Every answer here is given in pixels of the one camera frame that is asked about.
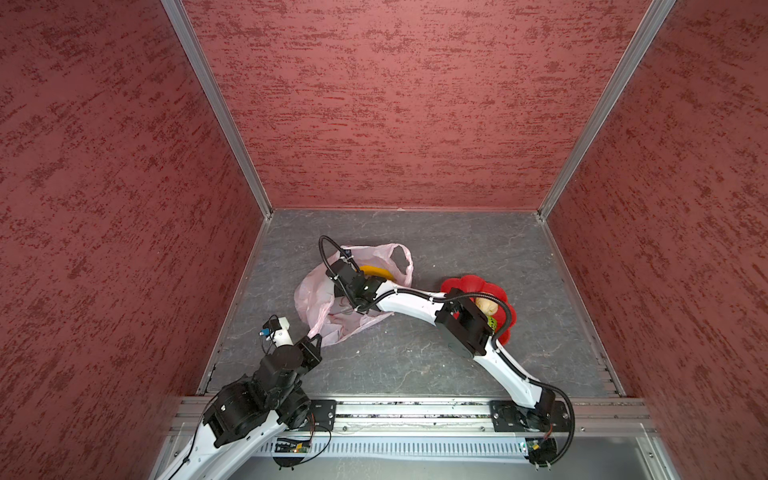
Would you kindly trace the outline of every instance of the enclosure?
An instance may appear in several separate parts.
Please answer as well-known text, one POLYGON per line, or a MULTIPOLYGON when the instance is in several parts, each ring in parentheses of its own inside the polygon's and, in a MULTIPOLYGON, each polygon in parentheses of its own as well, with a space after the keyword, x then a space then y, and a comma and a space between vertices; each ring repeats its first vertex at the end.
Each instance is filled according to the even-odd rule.
MULTIPOLYGON (((757 0, 6 2, 0 476, 156 478, 267 318, 308 330, 325 234, 401 243, 417 289, 502 287, 507 351, 577 401, 572 452, 383 458, 348 415, 313 467, 232 478, 760 478, 766 24, 757 0)), ((303 388, 507 395, 401 314, 303 388)))

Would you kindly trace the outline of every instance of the aluminum frame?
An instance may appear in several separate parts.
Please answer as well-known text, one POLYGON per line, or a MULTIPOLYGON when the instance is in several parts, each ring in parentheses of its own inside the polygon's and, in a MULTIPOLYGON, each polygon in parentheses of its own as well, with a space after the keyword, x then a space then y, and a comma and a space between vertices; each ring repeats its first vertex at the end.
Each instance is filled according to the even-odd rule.
POLYGON ((197 80, 200 81, 200 85, 203 87, 205 96, 210 102, 210 107, 214 110, 216 118, 219 121, 221 130, 224 132, 224 136, 232 148, 237 163, 240 165, 240 169, 243 171, 250 191, 253 193, 253 197, 256 198, 256 202, 259 204, 261 213, 264 218, 272 217, 272 204, 269 198, 266 196, 264 186, 261 184, 259 174, 256 172, 256 167, 248 154, 243 138, 240 136, 240 132, 237 130, 235 121, 232 118, 230 109, 227 107, 227 103, 224 100, 224 96, 221 94, 219 84, 216 83, 214 73, 210 70, 210 65, 205 58, 203 48, 200 46, 200 42, 197 40, 197 36, 192 28, 187 11, 184 9, 184 5, 181 0, 161 0, 165 12, 170 19, 170 23, 174 26, 176 36, 181 42, 181 46, 184 48, 184 52, 187 54, 192 69, 197 75, 197 80))
POLYGON ((197 387, 198 395, 205 395, 208 389, 208 384, 210 383, 211 376, 214 374, 214 370, 216 369, 216 362, 219 361, 219 356, 221 355, 221 349, 224 345, 224 340, 227 338, 227 334, 229 333, 230 327, 232 326, 232 321, 235 317, 235 313, 237 313, 237 307, 240 306, 240 301, 243 299, 243 292, 245 291, 245 288, 248 285, 248 279, 250 278, 250 274, 253 272, 253 268, 255 267, 256 262, 258 261, 257 257, 259 256, 259 253, 261 253, 261 248, 264 245, 264 240, 266 239, 266 233, 269 231, 271 223, 272 223, 271 216, 264 217, 264 219, 261 222, 261 227, 259 228, 259 233, 256 235, 256 241, 253 243, 253 248, 250 251, 248 262, 245 264, 245 268, 243 269, 243 274, 240 276, 240 282, 237 283, 235 294, 232 297, 230 308, 227 311, 227 316, 224 317, 224 323, 221 325, 221 329, 219 330, 219 336, 216 338, 216 344, 214 346, 214 350, 210 354, 210 358, 208 359, 208 364, 206 364, 205 366, 203 378, 200 380, 200 385, 197 387))
POLYGON ((619 60, 611 79, 605 86, 598 104, 595 105, 592 115, 587 120, 584 129, 582 129, 581 134, 576 140, 573 150, 571 150, 563 167, 560 169, 560 173, 550 187, 547 196, 541 203, 538 212, 542 219, 547 220, 547 217, 549 217, 549 214, 554 209, 555 204, 565 190, 565 186, 573 177, 576 168, 581 163, 590 145, 592 145, 592 141, 597 137, 605 119, 611 113, 614 105, 616 105, 621 92, 624 91, 627 83, 629 83, 629 79, 659 32, 659 28, 661 28, 674 3, 675 0, 653 0, 650 3, 629 45, 627 45, 627 49, 621 56, 621 60, 619 60))
MULTIPOLYGON (((183 397, 168 432, 150 479, 182 455, 200 417, 214 396, 183 397)), ((495 432, 488 403, 503 400, 496 397, 398 397, 398 396, 312 396, 314 399, 335 399, 333 438, 345 439, 358 445, 366 442, 384 443, 423 439, 425 443, 499 442, 503 439, 523 439, 541 433, 495 432)), ((576 413, 576 436, 636 438, 644 461, 654 480, 672 480, 677 476, 668 461, 658 432, 643 399, 634 398, 572 398, 576 413)), ((284 432, 283 436, 299 435, 284 432)), ((328 436, 316 432, 320 444, 328 436)), ((271 455, 269 447, 253 456, 271 455)), ((350 451, 350 455, 368 456, 370 449, 350 451)), ((513 458, 504 461, 513 462, 513 458)))
POLYGON ((571 271, 568 269, 568 265, 565 263, 565 258, 563 257, 563 254, 558 247, 558 243, 555 241, 554 235, 552 235, 552 231, 549 229, 547 221, 539 217, 539 222, 541 223, 541 228, 544 231, 544 237, 547 240, 547 244, 549 245, 550 250, 552 250, 552 261, 554 261, 554 266, 558 269, 560 278, 563 280, 565 293, 568 295, 568 299, 571 301, 571 305, 574 307, 574 311, 576 312, 576 316, 579 319, 579 323, 581 324, 581 328, 584 331, 584 335, 587 337, 587 341, 592 349, 592 353, 598 361, 598 366, 606 369, 608 375, 611 376, 611 381, 615 385, 618 395, 626 396, 627 392, 621 385, 621 381, 619 380, 618 374, 616 373, 616 369, 614 369, 613 363, 611 363, 611 359, 608 357, 608 353, 605 351, 605 346, 603 345, 602 340, 600 340, 598 330, 595 328, 594 322, 592 322, 592 317, 589 315, 587 306, 584 304, 584 300, 581 298, 581 294, 576 287, 576 283, 574 282, 573 276, 571 275, 571 271))

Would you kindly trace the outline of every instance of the red flower-shaped plate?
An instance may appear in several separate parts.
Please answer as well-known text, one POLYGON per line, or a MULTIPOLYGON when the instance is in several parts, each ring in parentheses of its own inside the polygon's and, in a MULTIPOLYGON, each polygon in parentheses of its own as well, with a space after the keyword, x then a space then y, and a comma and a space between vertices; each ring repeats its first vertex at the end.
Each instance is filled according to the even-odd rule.
MULTIPOLYGON (((485 280, 483 280, 481 277, 477 275, 464 275, 462 278, 449 278, 445 282, 442 283, 440 286, 440 291, 443 293, 448 293, 451 291, 451 288, 458 288, 462 292, 484 292, 484 293, 490 293, 493 296, 496 296, 500 300, 502 300, 504 303, 507 304, 509 307, 509 311, 512 312, 512 318, 511 322, 509 324, 509 329, 511 329, 515 322, 518 320, 517 313, 515 313, 515 309, 512 308, 512 305, 508 303, 507 299, 507 293, 502 289, 500 286, 495 285, 493 283, 488 283, 485 280)), ((499 309, 491 315, 493 319, 496 320, 496 331, 500 328, 502 328, 507 321, 507 315, 504 313, 504 309, 499 307, 499 309)), ((504 335, 498 341, 502 345, 506 345, 509 341, 509 329, 504 332, 504 335)))

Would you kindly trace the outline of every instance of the black cable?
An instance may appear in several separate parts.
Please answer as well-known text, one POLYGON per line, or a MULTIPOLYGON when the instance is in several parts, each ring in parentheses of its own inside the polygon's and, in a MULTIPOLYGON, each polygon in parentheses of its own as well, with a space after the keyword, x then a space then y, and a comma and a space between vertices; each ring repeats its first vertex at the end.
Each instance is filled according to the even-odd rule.
MULTIPOLYGON (((266 321, 267 321, 267 322, 269 322, 269 321, 272 319, 272 317, 274 317, 275 319, 278 319, 278 318, 277 318, 277 315, 275 315, 275 314, 272 314, 272 315, 270 315, 270 318, 266 319, 266 321)), ((264 349, 264 335, 263 335, 263 334, 260 334, 260 335, 259 335, 259 337, 261 338, 261 351, 262 351, 262 352, 264 352, 264 356, 267 356, 267 355, 268 355, 268 353, 267 353, 267 351, 264 349)), ((274 346, 275 346, 275 341, 274 341, 274 339, 272 339, 271 337, 270 337, 270 340, 272 341, 272 345, 270 345, 270 348, 272 348, 272 347, 274 347, 274 346)))
MULTIPOLYGON (((386 297, 390 295, 395 295, 397 293, 406 293, 408 295, 414 295, 419 298, 423 298, 424 300, 431 300, 434 303, 447 303, 447 302, 452 302, 453 300, 458 300, 461 298, 485 298, 487 300, 491 300, 492 302, 498 304, 502 308, 502 310, 504 310, 504 314, 507 316, 507 319, 504 322, 504 325, 502 325, 502 327, 498 329, 498 331, 495 332, 491 337, 493 344, 497 346, 497 348, 501 348, 501 347, 498 347, 496 340, 501 338, 502 335, 504 335, 504 332, 509 330, 509 327, 512 323, 512 311, 509 309, 509 306, 507 306, 507 303, 499 299, 495 295, 491 295, 490 293, 485 293, 485 292, 459 293, 457 295, 452 295, 452 296, 431 296, 427 293, 419 292, 418 290, 398 288, 397 290, 390 290, 389 292, 382 293, 381 295, 373 299, 370 303, 368 303, 368 305, 361 306, 359 308, 359 311, 367 312, 373 306, 375 306, 378 302, 384 300, 386 297)), ((515 369, 515 371, 517 374, 525 378, 525 376, 522 373, 520 373, 519 370, 515 369)))
MULTIPOLYGON (((328 269, 328 271, 332 271, 332 270, 331 270, 330 265, 328 264, 328 259, 326 258, 325 250, 323 249, 323 241, 325 241, 325 240, 330 242, 339 251, 339 255, 343 255, 344 257, 346 257, 352 263, 352 265, 355 268, 356 272, 360 271, 360 268, 357 266, 357 263, 355 263, 355 260, 353 260, 352 257, 348 257, 346 255, 346 252, 344 252, 344 250, 342 249, 342 247, 339 246, 338 243, 333 241, 333 239, 331 239, 327 235, 322 235, 320 237, 320 239, 318 240, 318 247, 320 249, 320 255, 323 257, 323 263, 325 264, 325 266, 328 269)), ((342 292, 344 292, 344 296, 346 296, 346 298, 349 300, 349 304, 354 306, 355 302, 354 302, 352 296, 349 295, 349 292, 347 292, 347 290, 344 287, 344 285, 341 282, 334 282, 334 283, 336 285, 338 285, 339 287, 341 287, 342 292)), ((502 349, 502 345, 498 342, 498 339, 500 339, 502 337, 502 335, 504 335, 504 333, 507 330, 509 330, 509 327, 512 324, 512 318, 513 318, 512 317, 512 312, 511 312, 509 306, 507 306, 507 303, 502 301, 501 299, 499 299, 495 295, 491 295, 490 293, 485 293, 485 292, 459 293, 457 295, 439 297, 439 296, 431 296, 431 295, 429 295, 427 293, 419 292, 418 290, 411 290, 411 289, 390 290, 389 292, 384 292, 381 295, 377 296, 375 299, 373 299, 367 305, 361 306, 360 308, 355 308, 355 311, 367 312, 368 310, 373 308, 377 303, 379 303, 380 301, 384 300, 386 297, 391 296, 391 295, 396 295, 397 293, 405 293, 405 294, 408 294, 408 295, 417 296, 419 298, 423 298, 424 300, 430 300, 430 301, 432 301, 434 303, 447 303, 447 302, 452 302, 454 300, 459 300, 459 299, 462 299, 462 298, 485 298, 487 300, 491 300, 492 302, 494 302, 497 305, 499 305, 502 308, 502 310, 504 310, 504 314, 507 317, 506 321, 504 322, 504 325, 502 325, 502 327, 497 332, 494 332, 494 334, 491 336, 492 344, 496 348, 496 352, 497 353, 500 352, 500 350, 502 349)), ((563 392, 558 387, 553 386, 553 385, 549 385, 548 383, 539 382, 538 380, 534 380, 531 377, 525 375, 523 372, 520 371, 520 369, 518 369, 515 366, 514 363, 510 362, 509 359, 507 359, 507 357, 504 356, 503 354, 500 353, 499 356, 502 358, 504 363, 513 372, 515 372, 515 374, 517 376, 519 376, 521 379, 527 380, 531 384, 536 385, 536 386, 538 386, 538 387, 540 387, 542 389, 549 389, 549 390, 559 394, 563 398, 563 400, 565 401, 565 405, 568 408, 568 414, 571 416, 571 426, 570 426, 570 428, 568 430, 568 437, 565 440, 565 444, 563 445, 563 448, 561 450, 559 450, 558 454, 554 457, 554 459, 551 462, 549 462, 549 465, 552 465, 555 462, 557 462, 558 460, 560 460, 560 458, 562 458, 563 455, 565 455, 566 451, 571 447, 571 443, 573 443, 574 434, 576 432, 576 418, 575 418, 575 414, 574 414, 574 407, 573 407, 573 404, 571 403, 571 399, 569 399, 568 395, 566 395, 565 392, 563 392)), ((548 466, 548 465, 546 463, 544 463, 544 464, 539 464, 539 466, 548 466)))
POLYGON ((352 264, 352 267, 355 269, 356 272, 360 271, 360 267, 357 266, 357 262, 352 257, 352 255, 347 255, 346 251, 338 244, 336 243, 333 238, 328 237, 327 235, 320 235, 320 239, 318 240, 318 247, 320 248, 320 255, 323 256, 323 259, 325 259, 325 264, 328 267, 328 270, 330 270, 330 265, 328 264, 328 260, 326 259, 326 252, 323 249, 323 242, 326 241, 333 245, 334 248, 336 248, 339 251, 339 255, 342 257, 345 257, 349 262, 352 264))
POLYGON ((200 414, 200 419, 197 420, 197 423, 195 424, 194 433, 192 434, 192 442, 190 442, 190 451, 187 452, 187 454, 184 456, 184 459, 181 460, 181 463, 179 464, 179 468, 177 468, 175 472, 170 474, 170 477, 168 477, 168 480, 171 480, 179 472, 179 470, 181 470, 181 467, 183 467, 185 463, 190 461, 190 456, 192 455, 192 451, 194 450, 194 441, 197 438, 197 430, 200 429, 200 423, 203 421, 203 416, 205 415, 205 411, 208 410, 208 407, 210 406, 211 402, 214 401, 217 396, 218 395, 214 395, 210 400, 208 400, 208 403, 205 404, 205 407, 203 408, 203 413, 200 414))
MULTIPOLYGON (((536 385, 537 387, 541 387, 542 389, 548 389, 559 394, 559 396, 561 396, 565 401, 565 407, 568 409, 568 415, 571 417, 571 425, 568 428, 568 437, 565 439, 565 444, 563 445, 563 448, 558 450, 558 454, 554 457, 554 459, 551 462, 549 462, 549 465, 552 465, 557 460, 560 460, 561 458, 563 458, 563 455, 565 455, 565 453, 571 447, 571 443, 573 443, 574 441, 574 435, 576 433, 576 414, 574 412, 573 403, 571 403, 571 399, 568 398, 568 395, 566 395, 565 392, 563 392, 558 387, 532 379, 531 377, 525 375, 523 372, 518 370, 515 364, 512 363, 505 355, 499 354, 499 356, 502 358, 502 361, 506 364, 506 366, 508 366, 515 373, 517 373, 521 378, 527 379, 532 385, 536 385)), ((540 467, 548 467, 549 465, 547 465, 546 462, 538 464, 538 466, 540 467)))
MULTIPOLYGON (((373 301, 371 303, 369 303, 368 305, 366 305, 363 308, 366 309, 366 311, 367 311, 367 309, 370 309, 371 307, 376 305, 378 302, 384 300, 387 296, 395 295, 397 293, 405 293, 405 294, 408 294, 408 295, 414 295, 414 296, 417 296, 419 298, 423 298, 425 300, 431 300, 431 301, 433 301, 435 303, 447 303, 447 302, 451 302, 453 300, 458 300, 458 299, 461 299, 461 298, 468 298, 468 297, 471 297, 471 298, 485 298, 485 299, 491 300, 492 302, 497 303, 504 310, 504 313, 507 316, 507 321, 504 322, 504 325, 501 327, 501 329, 499 329, 499 331, 496 332, 491 337, 492 342, 493 342, 493 346, 497 350, 501 350, 501 348, 502 348, 501 344, 498 343, 498 338, 504 332, 506 332, 509 329, 509 326, 511 325, 511 322, 512 322, 512 320, 511 320, 512 319, 512 313, 511 313, 509 307, 507 306, 506 302, 502 301, 501 299, 497 298, 494 295, 491 295, 490 293, 484 293, 484 292, 460 293, 458 295, 453 295, 453 296, 435 297, 435 296, 430 296, 430 295, 428 295, 426 293, 423 293, 423 292, 419 292, 418 290, 397 289, 397 290, 390 290, 389 292, 382 293, 381 295, 379 295, 378 297, 373 299, 373 301)), ((571 447, 571 443, 573 443, 573 439, 574 439, 574 434, 576 433, 576 419, 575 419, 575 414, 574 414, 574 406, 571 403, 571 399, 569 399, 568 395, 566 395, 565 392, 563 392, 558 387, 550 385, 548 383, 539 382, 538 380, 534 380, 531 377, 525 375, 505 355, 499 353, 499 356, 502 358, 502 361, 504 361, 504 363, 513 372, 515 372, 515 374, 517 376, 519 376, 521 379, 528 380, 531 384, 536 385, 538 387, 541 387, 542 389, 551 390, 551 391, 559 394, 563 398, 563 400, 565 401, 565 406, 568 408, 568 414, 571 417, 571 426, 570 426, 570 428, 568 430, 568 437, 565 440, 565 444, 563 445, 563 448, 561 450, 559 450, 558 454, 554 457, 554 459, 551 462, 549 462, 549 465, 552 465, 556 461, 558 461, 561 458, 563 458, 563 455, 565 455, 566 451, 571 447)), ((546 463, 542 463, 542 464, 539 464, 539 466, 545 467, 545 466, 548 466, 548 465, 546 463)))
MULTIPOLYGON (((328 258, 326 257, 326 251, 323 248, 323 242, 324 241, 329 242, 331 245, 333 245, 339 251, 339 258, 341 258, 341 257, 346 258, 352 264, 352 267, 353 267, 353 269, 355 269, 356 272, 360 271, 360 267, 357 266, 357 263, 352 258, 352 256, 351 255, 347 256, 347 254, 344 251, 344 249, 338 243, 333 241, 333 239, 331 237, 328 237, 327 235, 320 235, 320 239, 317 240, 317 247, 320 250, 320 256, 323 258, 323 264, 325 264, 326 269, 327 269, 328 272, 333 273, 333 270, 331 270, 331 265, 330 265, 330 263, 328 263, 328 258)), ((344 296, 349 301, 349 305, 354 307, 355 306, 355 300, 353 299, 352 294, 349 293, 349 291, 344 286, 344 283, 336 282, 336 281, 334 281, 334 283, 336 285, 338 285, 339 288, 341 288, 341 291, 344 293, 344 296)))
POLYGON ((327 443, 326 443, 326 444, 323 446, 323 449, 322 449, 322 450, 320 450, 319 452, 317 452, 317 455, 313 456, 312 458, 308 458, 307 460, 302 460, 300 463, 297 463, 297 464, 296 464, 296 465, 294 465, 294 466, 296 466, 296 467, 297 467, 297 466, 299 466, 299 465, 304 465, 304 464, 305 464, 305 463, 307 463, 308 461, 310 461, 310 460, 314 460, 315 458, 319 457, 321 453, 325 452, 325 451, 326 451, 326 449, 328 448, 328 445, 330 445, 330 444, 331 444, 331 440, 333 439, 333 434, 331 433, 330 429, 327 429, 327 428, 326 428, 324 425, 320 425, 319 423, 315 423, 315 427, 320 427, 321 429, 323 429, 323 430, 325 430, 326 432, 328 432, 328 442, 327 442, 327 443))
POLYGON ((568 396, 565 395, 565 392, 560 390, 558 387, 554 385, 550 385, 548 383, 539 382, 538 380, 533 380, 532 378, 528 378, 528 381, 536 386, 540 386, 543 389, 550 389, 555 393, 559 394, 559 396, 561 396, 565 401, 565 406, 568 408, 568 414, 571 417, 571 426, 568 429, 568 437, 565 439, 565 444, 563 445, 563 448, 558 450, 558 454, 552 459, 551 462, 538 464, 538 466, 540 467, 548 467, 549 465, 553 465, 554 463, 556 463, 557 460, 563 458, 563 455, 565 455, 565 453, 571 447, 571 443, 573 443, 574 441, 574 435, 576 433, 576 417, 574 416, 574 406, 571 403, 571 399, 569 399, 568 396))

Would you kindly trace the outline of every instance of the black mounting plate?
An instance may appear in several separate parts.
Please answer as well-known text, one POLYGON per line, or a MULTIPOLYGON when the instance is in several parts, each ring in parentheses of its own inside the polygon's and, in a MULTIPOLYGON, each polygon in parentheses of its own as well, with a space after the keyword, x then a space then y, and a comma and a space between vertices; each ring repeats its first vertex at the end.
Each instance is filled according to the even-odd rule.
MULTIPOLYGON (((488 402, 491 408, 491 421, 495 432, 527 432, 528 430, 517 422, 505 421, 506 409, 517 409, 518 406, 511 400, 491 400, 488 402)), ((556 401, 550 412, 550 421, 553 432, 567 432, 571 428, 573 419, 568 415, 568 408, 563 402, 556 401)))
MULTIPOLYGON (((336 400, 310 400, 310 411, 306 414, 315 415, 315 424, 333 431, 333 423, 336 421, 336 400)), ((310 424, 308 422, 300 426, 293 432, 308 432, 310 424)))

